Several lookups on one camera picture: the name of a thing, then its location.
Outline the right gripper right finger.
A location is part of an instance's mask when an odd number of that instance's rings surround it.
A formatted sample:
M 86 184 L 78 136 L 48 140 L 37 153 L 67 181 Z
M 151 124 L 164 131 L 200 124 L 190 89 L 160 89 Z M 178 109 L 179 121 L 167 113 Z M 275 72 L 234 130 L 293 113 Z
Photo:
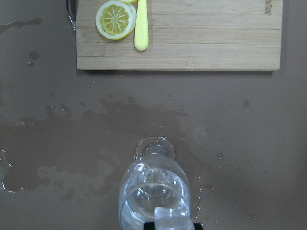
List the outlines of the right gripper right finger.
M 194 223 L 195 230 L 203 230 L 203 225 L 201 223 Z

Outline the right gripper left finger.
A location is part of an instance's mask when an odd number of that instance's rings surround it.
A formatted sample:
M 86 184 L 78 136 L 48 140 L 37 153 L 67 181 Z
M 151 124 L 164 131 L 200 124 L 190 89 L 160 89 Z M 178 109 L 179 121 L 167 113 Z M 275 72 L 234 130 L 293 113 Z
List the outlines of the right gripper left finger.
M 154 222 L 144 223 L 143 230 L 155 230 L 155 223 Z

